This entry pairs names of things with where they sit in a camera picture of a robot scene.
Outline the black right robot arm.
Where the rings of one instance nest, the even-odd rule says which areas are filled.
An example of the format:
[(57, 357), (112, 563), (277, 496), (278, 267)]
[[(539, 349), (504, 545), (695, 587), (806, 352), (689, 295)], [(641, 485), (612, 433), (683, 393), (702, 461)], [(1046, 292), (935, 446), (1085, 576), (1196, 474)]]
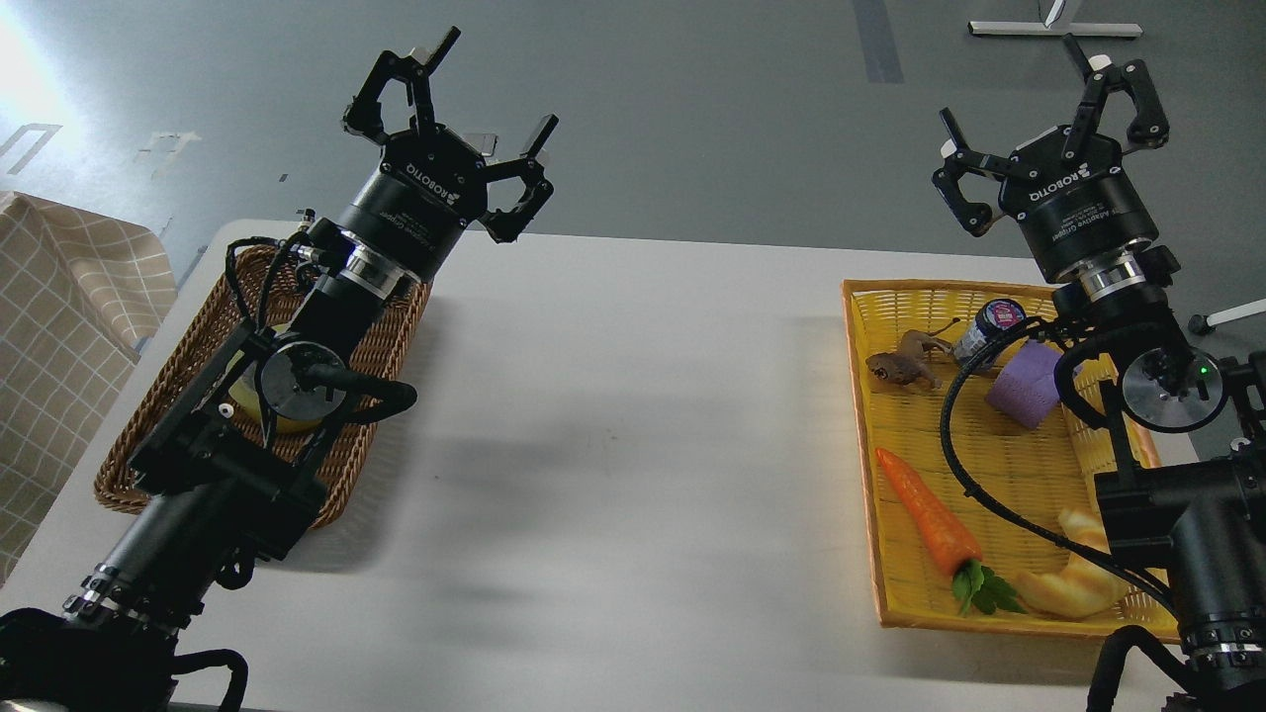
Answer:
[[(1136, 193), (1123, 158), (1169, 141), (1142, 60), (1063, 49), (1082, 80), (1067, 125), (1008, 156), (968, 148), (953, 113), (933, 184), (971, 234), (1017, 220), (1044, 280), (1055, 319), (1025, 318), (960, 370), (944, 399), (941, 445), (950, 473), (987, 511), (1082, 556), (1158, 602), (1176, 621), (1181, 658), (1138, 626), (1101, 647), (1090, 711), (1117, 702), (1125, 658), (1144, 652), (1180, 688), (1169, 711), (1261, 711), (1265, 703), (1263, 353), (1244, 362), (1191, 346), (1169, 307), (1179, 269)], [(968, 375), (1006, 346), (1038, 337), (1061, 347), (1058, 400), (1112, 437), (1113, 462), (1094, 478), (1108, 538), (1099, 552), (1013, 512), (963, 467), (952, 442), (955, 400)]]

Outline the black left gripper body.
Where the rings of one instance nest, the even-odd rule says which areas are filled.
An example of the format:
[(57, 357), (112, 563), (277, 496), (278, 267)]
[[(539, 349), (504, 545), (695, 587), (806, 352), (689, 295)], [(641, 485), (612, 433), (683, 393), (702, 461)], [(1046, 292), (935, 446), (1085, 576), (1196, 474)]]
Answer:
[(481, 166), (484, 157), (444, 125), (392, 134), (339, 226), (415, 281), (430, 283), (470, 222), (487, 210)]

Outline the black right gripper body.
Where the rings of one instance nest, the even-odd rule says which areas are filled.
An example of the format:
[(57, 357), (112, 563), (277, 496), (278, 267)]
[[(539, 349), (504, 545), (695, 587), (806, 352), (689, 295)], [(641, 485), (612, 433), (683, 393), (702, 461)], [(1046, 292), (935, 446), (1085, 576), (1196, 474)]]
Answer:
[(999, 193), (1001, 212), (1017, 220), (1050, 284), (1072, 281), (1089, 260), (1139, 250), (1158, 234), (1123, 170), (1119, 141), (1090, 136), (1074, 160), (1067, 160), (1065, 143), (1058, 125), (1019, 144), (1009, 156), (1019, 172)]

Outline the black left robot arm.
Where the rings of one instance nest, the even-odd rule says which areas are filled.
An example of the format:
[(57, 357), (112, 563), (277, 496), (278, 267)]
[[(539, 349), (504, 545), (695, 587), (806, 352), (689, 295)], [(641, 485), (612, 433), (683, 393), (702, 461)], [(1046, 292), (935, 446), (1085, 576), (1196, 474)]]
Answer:
[(489, 163), (437, 122), (430, 76), (460, 29), (425, 58), (385, 49), (342, 125), (381, 149), (338, 220), (275, 239), (254, 307), (227, 248), (241, 321), (130, 454), (149, 497), (127, 533), (58, 613), (3, 617), (5, 711), (165, 711), (180, 677), (225, 668), (219, 708), (239, 711), (241, 652), (177, 652), (213, 585), (239, 589), (257, 563), (284, 559), (319, 518), (316, 474), (352, 424), (417, 402), (406, 383), (354, 370), (354, 350), (394, 298), (437, 275), (472, 223), (519, 239), (552, 196), (539, 153), (544, 117), (514, 160)]

